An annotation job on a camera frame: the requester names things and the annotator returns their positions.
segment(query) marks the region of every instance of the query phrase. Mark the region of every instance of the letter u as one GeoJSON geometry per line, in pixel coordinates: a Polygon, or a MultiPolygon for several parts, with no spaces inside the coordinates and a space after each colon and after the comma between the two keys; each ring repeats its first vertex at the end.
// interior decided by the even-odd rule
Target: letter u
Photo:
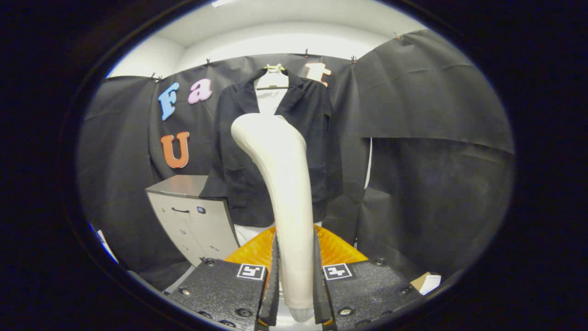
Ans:
{"type": "Polygon", "coordinates": [[[178,133],[178,140],[180,141],[180,158],[173,156],[173,135],[164,135],[161,137],[161,144],[163,145],[163,156],[168,166],[172,168],[184,168],[188,164],[188,137],[190,133],[178,133]]]}

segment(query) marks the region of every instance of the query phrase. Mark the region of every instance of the white ceiling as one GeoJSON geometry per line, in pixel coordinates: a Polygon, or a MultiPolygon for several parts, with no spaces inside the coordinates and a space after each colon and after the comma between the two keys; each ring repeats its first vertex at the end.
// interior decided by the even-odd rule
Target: white ceiling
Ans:
{"type": "Polygon", "coordinates": [[[155,35],[184,47],[240,28],[277,22],[345,25],[390,38],[425,29],[405,14],[374,0],[236,0],[220,7],[206,4],[155,35]]]}

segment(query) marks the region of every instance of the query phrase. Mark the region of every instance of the black jacket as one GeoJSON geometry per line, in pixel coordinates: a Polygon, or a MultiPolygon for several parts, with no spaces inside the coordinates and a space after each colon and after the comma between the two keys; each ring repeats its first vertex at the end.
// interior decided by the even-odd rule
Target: black jacket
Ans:
{"type": "MultiPolygon", "coordinates": [[[[259,112],[253,87],[261,69],[247,81],[228,86],[219,97],[215,114],[215,149],[212,168],[200,197],[227,197],[235,224],[266,227],[273,221],[272,203],[261,173],[230,134],[237,117],[259,112]]],[[[339,139],[326,87],[317,81],[289,74],[289,86],[275,115],[283,116],[306,140],[306,158],[312,189],[314,222],[326,215],[328,200],[343,191],[339,139]]]]}

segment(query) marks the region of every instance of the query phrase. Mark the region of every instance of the cardboard box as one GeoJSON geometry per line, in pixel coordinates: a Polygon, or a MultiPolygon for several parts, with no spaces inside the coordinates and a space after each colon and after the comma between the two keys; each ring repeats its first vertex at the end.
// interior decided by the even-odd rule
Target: cardboard box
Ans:
{"type": "Polygon", "coordinates": [[[425,295],[441,284],[441,275],[426,272],[419,278],[410,282],[410,284],[414,286],[414,288],[419,291],[420,294],[425,295]]]}

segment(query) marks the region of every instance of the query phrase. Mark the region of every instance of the jacket sleeve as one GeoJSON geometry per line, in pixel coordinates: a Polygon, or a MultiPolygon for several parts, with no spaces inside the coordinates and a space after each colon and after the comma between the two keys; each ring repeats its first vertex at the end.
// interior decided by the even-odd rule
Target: jacket sleeve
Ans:
{"type": "Polygon", "coordinates": [[[225,183],[225,172],[222,161],[222,146],[221,146],[221,131],[219,122],[221,120],[221,112],[225,109],[228,103],[227,89],[225,88],[219,97],[216,106],[215,118],[213,122],[213,148],[212,148],[212,167],[208,173],[206,184],[200,193],[201,198],[223,198],[227,196],[227,188],[225,183]]]}
{"type": "Polygon", "coordinates": [[[326,151],[327,198],[334,199],[343,194],[343,169],[341,166],[341,146],[337,130],[337,112],[333,111],[329,93],[326,89],[322,94],[324,116],[324,143],[326,151]]]}

